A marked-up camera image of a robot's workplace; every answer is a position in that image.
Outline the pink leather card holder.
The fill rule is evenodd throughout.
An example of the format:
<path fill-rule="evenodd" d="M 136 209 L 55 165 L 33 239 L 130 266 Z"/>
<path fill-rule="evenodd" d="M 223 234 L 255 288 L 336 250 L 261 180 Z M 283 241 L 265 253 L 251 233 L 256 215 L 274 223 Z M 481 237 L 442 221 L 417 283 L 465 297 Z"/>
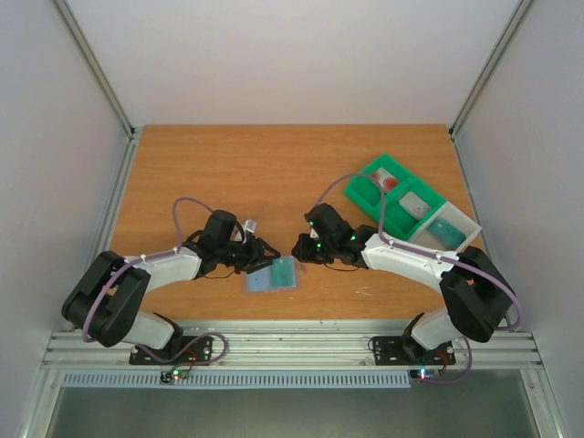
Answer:
<path fill-rule="evenodd" d="M 244 291 L 249 294 L 288 291 L 300 287 L 300 265 L 292 256 L 282 256 L 252 274 L 245 274 Z"/>

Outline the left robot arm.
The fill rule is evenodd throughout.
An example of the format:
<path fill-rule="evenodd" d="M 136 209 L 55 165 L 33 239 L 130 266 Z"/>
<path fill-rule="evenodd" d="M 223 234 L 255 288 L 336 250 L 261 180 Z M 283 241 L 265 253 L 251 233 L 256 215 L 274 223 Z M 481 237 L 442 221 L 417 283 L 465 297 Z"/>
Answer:
<path fill-rule="evenodd" d="M 162 364 L 185 357 L 195 338 L 169 318 L 141 311 L 147 293 L 208 276 L 219 265 L 253 274 L 273 265 L 279 252 L 256 236 L 251 221 L 240 223 L 223 210 L 211 212 L 205 226 L 171 250 L 127 256 L 97 255 L 65 299 L 61 315 L 80 329 L 86 342 L 105 348 L 133 345 Z"/>

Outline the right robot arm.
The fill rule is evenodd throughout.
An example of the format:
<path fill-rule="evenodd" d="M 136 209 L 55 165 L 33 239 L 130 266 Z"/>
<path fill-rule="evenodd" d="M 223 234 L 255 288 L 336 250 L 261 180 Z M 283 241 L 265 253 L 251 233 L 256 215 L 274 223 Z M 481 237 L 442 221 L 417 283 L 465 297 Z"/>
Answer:
<path fill-rule="evenodd" d="M 443 307 L 416 316 L 396 344 L 397 356 L 408 364 L 423 362 L 454 339 L 488 342 L 517 302 L 515 292 L 477 247 L 457 253 L 409 244 L 377 227 L 352 227 L 327 203 L 316 205 L 305 219 L 310 231 L 299 235 L 291 251 L 299 262 L 340 261 L 402 276 L 441 294 Z"/>

